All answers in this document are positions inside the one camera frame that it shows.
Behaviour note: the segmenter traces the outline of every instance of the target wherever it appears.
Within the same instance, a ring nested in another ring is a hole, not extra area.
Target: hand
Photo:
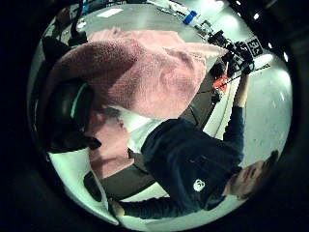
[[[254,62],[251,64],[243,63],[241,67],[241,73],[244,75],[249,75],[254,71]]]
[[[117,201],[114,201],[112,198],[110,198],[108,202],[113,207],[113,211],[116,216],[121,217],[125,215],[124,208]]]

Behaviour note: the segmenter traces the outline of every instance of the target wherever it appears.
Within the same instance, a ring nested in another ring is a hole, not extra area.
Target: blue object
[[[189,24],[193,20],[193,17],[196,16],[196,15],[197,15],[196,12],[191,11],[190,14],[188,14],[186,16],[186,18],[183,20],[183,23],[186,24],[186,25]]]

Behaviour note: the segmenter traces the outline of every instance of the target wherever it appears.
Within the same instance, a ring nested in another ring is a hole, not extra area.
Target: hair
[[[259,180],[257,181],[255,187],[249,193],[246,193],[245,195],[243,195],[241,199],[247,199],[247,198],[252,197],[270,182],[272,172],[274,169],[273,167],[275,166],[275,163],[277,163],[278,157],[279,157],[279,152],[277,150],[271,152],[270,157],[266,159],[266,170],[259,177]]]

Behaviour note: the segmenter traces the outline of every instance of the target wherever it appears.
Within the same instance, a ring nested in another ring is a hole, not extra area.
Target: pink blanket
[[[188,107],[205,78],[207,61],[227,50],[211,44],[185,43],[176,32],[96,32],[63,56],[46,84],[75,77],[95,90],[88,134],[102,142],[90,154],[95,172],[106,178],[131,165],[127,157],[128,133],[115,118],[106,117],[106,105],[119,105],[150,118],[178,118]]]

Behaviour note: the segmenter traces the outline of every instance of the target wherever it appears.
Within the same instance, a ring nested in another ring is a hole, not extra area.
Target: dark sweatshirt
[[[126,216],[174,218],[211,210],[224,197],[228,180],[243,159],[242,108],[233,107],[223,141],[210,137],[185,119],[171,119],[147,137],[145,166],[170,197],[121,202]]]

